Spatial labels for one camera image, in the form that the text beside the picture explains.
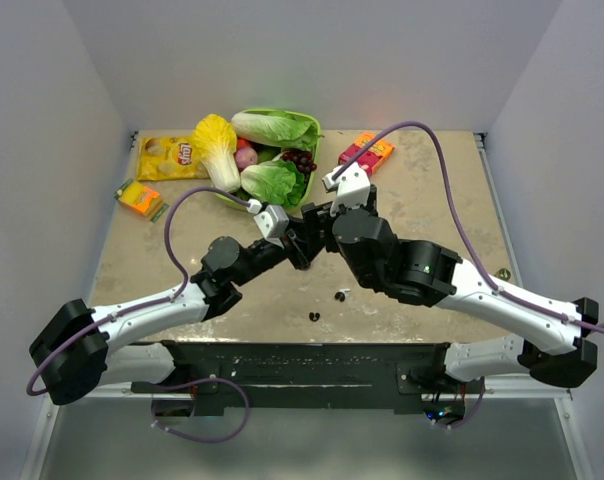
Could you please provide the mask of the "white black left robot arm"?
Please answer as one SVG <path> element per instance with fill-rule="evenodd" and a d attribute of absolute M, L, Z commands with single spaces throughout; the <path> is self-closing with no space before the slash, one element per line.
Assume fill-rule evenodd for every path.
<path fill-rule="evenodd" d="M 275 240 L 244 247 L 229 236 L 214 240 L 200 270 L 186 282 L 142 299 L 88 307 L 81 299 L 63 304 L 31 343 L 36 372 L 30 396 L 49 395 L 56 405 L 75 402 L 104 381 L 116 352 L 149 335 L 228 312 L 242 298 L 239 287 L 288 260 L 309 268 L 325 246 L 318 229 L 295 224 Z"/>

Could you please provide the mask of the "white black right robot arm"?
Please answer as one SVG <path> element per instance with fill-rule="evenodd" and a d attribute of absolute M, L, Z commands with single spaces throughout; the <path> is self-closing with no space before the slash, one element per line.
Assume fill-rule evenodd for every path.
<path fill-rule="evenodd" d="M 309 243 L 342 256 L 357 283 L 401 304 L 461 312 L 503 330 L 503 337 L 444 343 L 415 380 L 441 393 L 485 376 L 527 373 L 546 385 L 581 386 L 597 369 L 598 348 L 587 340 L 598 305 L 547 299 L 483 277 L 456 252 L 426 240 L 398 238 L 379 217 L 376 196 L 362 206 L 330 203 L 301 209 Z"/>

